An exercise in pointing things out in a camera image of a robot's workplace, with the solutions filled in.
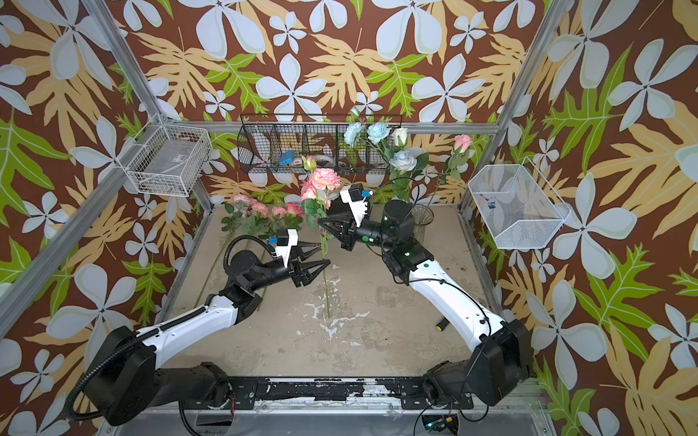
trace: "white wire basket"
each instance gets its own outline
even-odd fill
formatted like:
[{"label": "white wire basket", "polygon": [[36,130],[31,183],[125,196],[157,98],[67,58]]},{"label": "white wire basket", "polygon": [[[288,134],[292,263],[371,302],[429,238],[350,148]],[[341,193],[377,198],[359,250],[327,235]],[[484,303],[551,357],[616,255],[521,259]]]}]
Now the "white wire basket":
[{"label": "white wire basket", "polygon": [[[538,181],[524,165],[486,165],[468,182],[497,248],[545,248],[572,212],[541,171],[533,169]],[[546,184],[558,204],[543,191]]]},{"label": "white wire basket", "polygon": [[188,197],[202,166],[209,160],[206,129],[163,124],[156,128],[126,166],[139,193]]}]

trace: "blue object in basket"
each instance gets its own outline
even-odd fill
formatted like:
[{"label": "blue object in basket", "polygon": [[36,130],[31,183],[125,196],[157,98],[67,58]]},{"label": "blue object in basket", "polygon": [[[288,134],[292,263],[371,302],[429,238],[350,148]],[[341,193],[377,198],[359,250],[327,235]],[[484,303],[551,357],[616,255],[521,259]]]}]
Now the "blue object in basket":
[{"label": "blue object in basket", "polygon": [[279,165],[280,166],[286,166],[293,162],[293,158],[296,157],[296,153],[293,150],[286,151],[284,154],[281,155],[281,158],[279,159]]}]

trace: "concrete floor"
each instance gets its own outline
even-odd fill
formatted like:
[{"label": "concrete floor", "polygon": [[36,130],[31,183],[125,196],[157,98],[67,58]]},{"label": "concrete floor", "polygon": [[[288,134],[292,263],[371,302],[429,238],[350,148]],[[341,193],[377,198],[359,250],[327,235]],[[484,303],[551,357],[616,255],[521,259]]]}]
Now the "concrete floor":
[{"label": "concrete floor", "polygon": [[[458,284],[487,305],[455,206],[433,210],[424,246]],[[226,238],[220,226],[224,216],[223,207],[215,210],[170,316],[196,307],[225,285],[219,256]],[[320,232],[304,228],[299,239],[319,241]],[[239,247],[245,248],[245,242]],[[247,248],[262,253],[257,244]],[[318,253],[312,260],[320,258]],[[287,280],[266,290],[257,313],[194,344],[165,366],[212,361],[239,376],[411,376],[441,361],[470,356],[452,326],[436,330],[442,316],[426,298],[393,283],[383,262],[366,246],[357,243],[348,252],[333,240],[327,258],[332,260],[325,270],[329,316],[322,275],[308,287],[296,288]]]}]

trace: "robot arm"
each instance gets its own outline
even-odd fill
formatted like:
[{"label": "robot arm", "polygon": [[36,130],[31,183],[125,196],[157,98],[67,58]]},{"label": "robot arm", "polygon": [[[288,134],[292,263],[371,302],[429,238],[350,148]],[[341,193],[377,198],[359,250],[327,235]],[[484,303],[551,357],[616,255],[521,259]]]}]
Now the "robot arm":
[{"label": "robot arm", "polygon": [[[249,250],[230,257],[242,239],[265,246],[273,259],[262,263]],[[290,278],[296,287],[309,285],[329,260],[305,262],[320,250],[320,244],[298,241],[295,230],[272,238],[276,247],[254,236],[233,240],[223,258],[228,282],[205,303],[171,320],[131,331],[112,331],[94,357],[83,379],[66,399],[64,411],[75,420],[99,416],[113,426],[130,421],[147,407],[179,400],[196,400],[218,407],[228,399],[228,376],[210,362],[194,368],[167,368],[163,364],[193,343],[238,324],[249,317],[262,298],[255,292]],[[83,391],[98,412],[78,414],[73,404]]]},{"label": "robot arm", "polygon": [[495,405],[532,370],[530,332],[521,322],[506,322],[478,303],[446,274],[434,256],[413,238],[411,205],[391,200],[379,222],[362,217],[372,193],[360,183],[344,188],[340,203],[334,200],[327,218],[318,220],[351,251],[357,241],[378,246],[393,276],[424,295],[460,333],[473,358],[442,362],[424,375],[424,390],[433,405],[446,405],[464,393],[474,392]]}]

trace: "light blue rose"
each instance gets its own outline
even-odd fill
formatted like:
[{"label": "light blue rose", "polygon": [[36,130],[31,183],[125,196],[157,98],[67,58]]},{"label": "light blue rose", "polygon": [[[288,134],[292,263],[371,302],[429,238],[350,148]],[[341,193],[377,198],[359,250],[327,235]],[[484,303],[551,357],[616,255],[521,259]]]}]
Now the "light blue rose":
[{"label": "light blue rose", "polygon": [[354,147],[354,141],[356,141],[356,135],[359,134],[359,132],[362,129],[361,123],[351,123],[348,127],[346,132],[344,132],[344,142],[350,147]]},{"label": "light blue rose", "polygon": [[398,171],[412,171],[417,166],[417,159],[407,150],[398,151],[388,162]]},{"label": "light blue rose", "polygon": [[390,129],[386,123],[375,123],[366,129],[369,133],[369,139],[373,142],[373,145],[377,145],[383,138],[388,136]]}]

